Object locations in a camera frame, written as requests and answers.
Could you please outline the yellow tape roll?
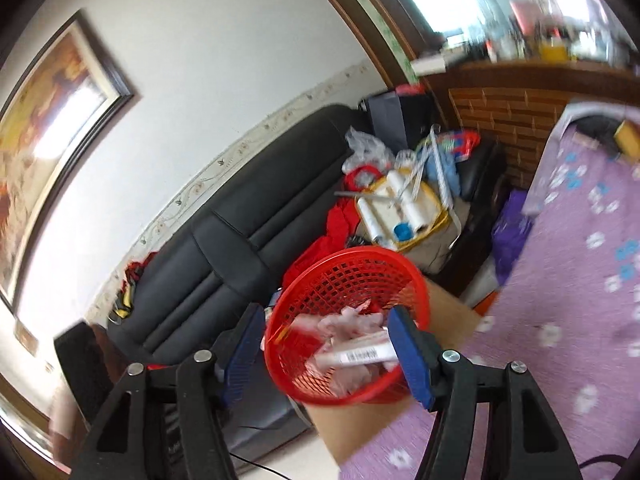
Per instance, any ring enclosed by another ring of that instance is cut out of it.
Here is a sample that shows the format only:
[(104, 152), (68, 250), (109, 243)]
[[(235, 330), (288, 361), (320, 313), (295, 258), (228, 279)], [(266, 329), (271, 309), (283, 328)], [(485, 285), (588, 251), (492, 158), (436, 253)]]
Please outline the yellow tape roll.
[(632, 160), (640, 160), (640, 133), (633, 122), (624, 120), (614, 134), (614, 141), (620, 152)]

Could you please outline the long white medicine box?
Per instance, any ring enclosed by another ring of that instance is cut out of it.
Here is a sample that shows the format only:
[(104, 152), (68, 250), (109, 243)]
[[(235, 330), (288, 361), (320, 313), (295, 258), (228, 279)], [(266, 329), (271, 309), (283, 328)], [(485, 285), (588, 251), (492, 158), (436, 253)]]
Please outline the long white medicine box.
[(315, 372), (324, 373), (330, 368), (380, 364), (391, 370), (398, 364), (398, 357), (386, 327), (375, 333), (342, 342), (324, 344), (307, 360)]

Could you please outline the wooden glass partition cabinet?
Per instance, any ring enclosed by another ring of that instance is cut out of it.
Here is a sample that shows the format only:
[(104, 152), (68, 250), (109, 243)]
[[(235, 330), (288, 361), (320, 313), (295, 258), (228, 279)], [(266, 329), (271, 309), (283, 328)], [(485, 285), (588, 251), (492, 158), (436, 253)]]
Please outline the wooden glass partition cabinet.
[(424, 84), (448, 128), (506, 148), (534, 178), (567, 104), (639, 102), (639, 21), (624, 0), (576, 18), (560, 0), (329, 0), (389, 87)]

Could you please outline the purple floral tablecloth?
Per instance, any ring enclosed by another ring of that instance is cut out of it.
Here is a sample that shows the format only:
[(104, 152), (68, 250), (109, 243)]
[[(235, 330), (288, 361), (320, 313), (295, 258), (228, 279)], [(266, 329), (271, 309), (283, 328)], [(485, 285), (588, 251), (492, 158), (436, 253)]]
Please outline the purple floral tablecloth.
[[(581, 479), (639, 474), (639, 165), (606, 148), (600, 119), (635, 107), (570, 104), (523, 211), (534, 225), (495, 304), (458, 350), (522, 362), (570, 444)], [(345, 479), (417, 479), (435, 415), (419, 402), (345, 464)]]

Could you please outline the black leather sofa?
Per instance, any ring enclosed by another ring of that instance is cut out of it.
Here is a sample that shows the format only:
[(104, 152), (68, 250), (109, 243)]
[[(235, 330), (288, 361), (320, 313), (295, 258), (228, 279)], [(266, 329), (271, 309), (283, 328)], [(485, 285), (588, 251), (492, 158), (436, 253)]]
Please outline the black leather sofa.
[[(108, 322), (114, 346), (129, 361), (178, 364), (233, 328), (251, 302), (267, 307), (285, 270), (320, 237), (342, 183), (349, 127), (370, 132), (367, 117), (345, 105), (317, 110), (250, 159), (180, 226), (142, 272), (134, 308)], [(494, 195), (506, 152), (482, 136), (457, 165), (469, 220), (439, 272), (427, 277), (459, 296), (491, 251)], [(262, 352), (224, 440), (231, 453), (257, 462), (307, 425), (266, 370)]]

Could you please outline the brown cardboard box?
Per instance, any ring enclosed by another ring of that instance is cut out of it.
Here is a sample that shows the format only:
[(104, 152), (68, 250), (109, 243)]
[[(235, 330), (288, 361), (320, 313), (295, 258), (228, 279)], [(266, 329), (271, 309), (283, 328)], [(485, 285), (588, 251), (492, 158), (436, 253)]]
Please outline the brown cardboard box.
[[(460, 350), (474, 333), (480, 316), (428, 278), (431, 317), (428, 331), (443, 349)], [(380, 431), (410, 408), (409, 391), (385, 402), (344, 405), (305, 404), (319, 437), (340, 468)]]

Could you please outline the bag of white rolls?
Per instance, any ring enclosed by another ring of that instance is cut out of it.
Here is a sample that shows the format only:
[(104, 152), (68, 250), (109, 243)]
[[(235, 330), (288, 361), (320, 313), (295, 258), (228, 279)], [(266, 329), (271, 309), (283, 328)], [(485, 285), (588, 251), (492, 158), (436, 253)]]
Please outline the bag of white rolls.
[(457, 243), (462, 224), (454, 206), (446, 206), (425, 182), (408, 170), (390, 170), (355, 198), (360, 223), (373, 245), (408, 252), (452, 226)]

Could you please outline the clear plastic bag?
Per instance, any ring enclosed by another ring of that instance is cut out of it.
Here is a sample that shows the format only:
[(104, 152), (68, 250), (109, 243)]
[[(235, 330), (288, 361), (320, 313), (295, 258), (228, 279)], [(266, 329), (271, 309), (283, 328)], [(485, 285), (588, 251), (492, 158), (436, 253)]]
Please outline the clear plastic bag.
[(344, 174), (350, 174), (363, 166), (372, 166), (382, 174), (394, 168), (393, 152), (376, 136), (350, 127), (345, 133), (345, 140), (352, 154), (343, 162)]

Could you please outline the framed wall painting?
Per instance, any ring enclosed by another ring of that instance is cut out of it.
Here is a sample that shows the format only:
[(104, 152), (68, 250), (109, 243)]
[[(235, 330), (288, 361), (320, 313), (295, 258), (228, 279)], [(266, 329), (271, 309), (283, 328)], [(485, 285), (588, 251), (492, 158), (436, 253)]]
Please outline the framed wall painting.
[(1, 109), (1, 302), (17, 311), (24, 274), (65, 181), (134, 97), (82, 11), (44, 44)]

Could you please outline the white tissue paper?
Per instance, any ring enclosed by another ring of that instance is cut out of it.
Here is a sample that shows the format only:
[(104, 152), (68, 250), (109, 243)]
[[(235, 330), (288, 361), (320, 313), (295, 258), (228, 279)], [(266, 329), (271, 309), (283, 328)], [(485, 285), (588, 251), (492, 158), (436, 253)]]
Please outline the white tissue paper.
[(398, 367), (384, 314), (370, 312), (369, 304), (325, 316), (299, 314), (291, 323), (290, 335), (320, 342), (304, 361), (305, 370), (313, 378), (330, 375), (334, 396), (356, 393)]

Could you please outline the red plastic basket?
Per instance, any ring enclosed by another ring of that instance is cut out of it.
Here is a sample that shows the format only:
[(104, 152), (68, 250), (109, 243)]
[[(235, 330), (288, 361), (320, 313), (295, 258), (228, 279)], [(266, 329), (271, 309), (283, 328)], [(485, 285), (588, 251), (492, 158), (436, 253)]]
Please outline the red plastic basket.
[(427, 284), (409, 259), (375, 246), (324, 258), (273, 308), (265, 333), (272, 380), (309, 405), (386, 404), (408, 396), (387, 335), (396, 306), (421, 330), (430, 324)]

